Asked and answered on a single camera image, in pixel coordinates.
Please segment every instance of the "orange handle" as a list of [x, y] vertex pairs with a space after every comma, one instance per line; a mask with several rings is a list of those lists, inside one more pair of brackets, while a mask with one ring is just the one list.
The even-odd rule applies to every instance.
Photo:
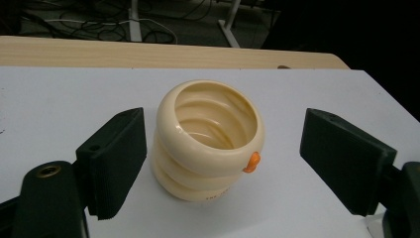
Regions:
[[250, 160], [248, 161], [247, 167], [244, 168], [243, 171], [245, 173], [252, 173], [257, 168], [257, 165], [259, 164], [261, 159], [262, 159], [262, 157], [260, 156], [260, 153], [253, 152]]

